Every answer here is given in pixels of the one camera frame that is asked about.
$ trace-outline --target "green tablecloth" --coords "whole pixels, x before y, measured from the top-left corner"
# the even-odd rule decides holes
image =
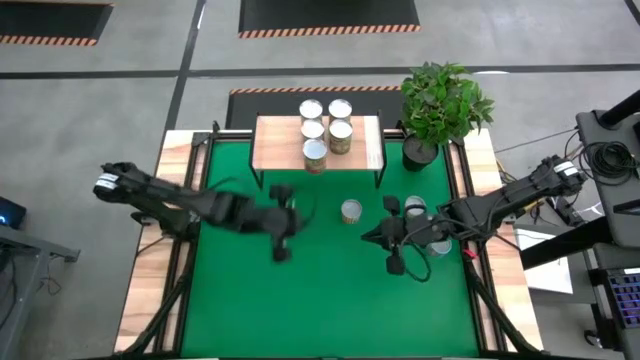
[[[296,189],[296,207],[317,215],[289,241],[293,258],[274,264],[268,235],[238,235],[203,225],[189,301],[185,357],[477,356],[473,320],[458,244],[430,258],[426,284],[387,274],[388,253],[360,240],[386,216],[383,195],[404,202],[421,196],[430,209],[450,199],[442,152],[420,173],[402,167],[401,143],[386,145],[388,166],[380,189],[370,172],[265,173],[270,184]],[[224,189],[258,193],[248,167],[248,143],[215,146],[208,184],[234,176]],[[341,221],[340,205],[358,200],[357,224]],[[424,273],[406,250],[407,264]]]

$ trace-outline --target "food can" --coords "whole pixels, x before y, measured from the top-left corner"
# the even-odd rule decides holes
[[[305,120],[302,122],[300,132],[304,137],[304,140],[322,140],[324,141],[324,125],[315,120]]]
[[[362,215],[362,205],[357,200],[349,199],[342,203],[340,212],[342,213],[342,221],[345,224],[355,224],[360,220],[360,215]]]
[[[319,174],[327,167],[327,145],[321,140],[307,140],[302,145],[304,168],[312,174]]]
[[[334,154],[346,154],[351,149],[353,127],[345,120],[338,119],[329,125],[329,148]]]
[[[318,100],[305,100],[300,104],[300,117],[305,120],[322,122],[322,104]]]
[[[351,123],[351,104],[347,100],[336,99],[329,104],[329,121],[342,119]]]
[[[424,214],[425,210],[423,209],[409,209],[407,210],[407,208],[411,205],[422,205],[425,208],[427,207],[427,203],[424,202],[424,200],[422,200],[422,198],[420,196],[416,196],[416,195],[411,195],[407,198],[407,200],[404,202],[404,209],[406,212],[406,217],[407,219],[412,219],[418,215],[422,215]]]
[[[431,256],[435,257],[443,257],[451,251],[451,240],[447,239],[445,241],[436,241],[429,243],[427,245],[427,252]]]

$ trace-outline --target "black floor mat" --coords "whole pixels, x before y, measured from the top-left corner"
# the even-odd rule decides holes
[[[413,0],[242,0],[243,39],[420,30]]]
[[[0,43],[93,46],[113,4],[0,1]]]
[[[229,95],[227,129],[253,129],[256,114],[299,115],[298,107],[306,99],[320,101],[324,115],[335,99],[345,99],[353,115],[382,114],[382,125],[393,129],[402,116],[403,97],[399,86],[332,86],[269,89],[235,89]]]

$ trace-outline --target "potted plant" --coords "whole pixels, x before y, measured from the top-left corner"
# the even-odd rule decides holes
[[[482,96],[478,84],[459,75],[468,74],[457,64],[424,63],[404,79],[402,125],[408,136],[402,145],[402,163],[420,171],[438,156],[450,138],[462,138],[475,123],[493,122],[493,100]]]

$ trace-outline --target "black flower pot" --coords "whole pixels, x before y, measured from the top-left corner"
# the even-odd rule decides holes
[[[402,144],[402,165],[409,171],[420,171],[438,157],[437,145],[427,146],[415,135],[409,135]]]

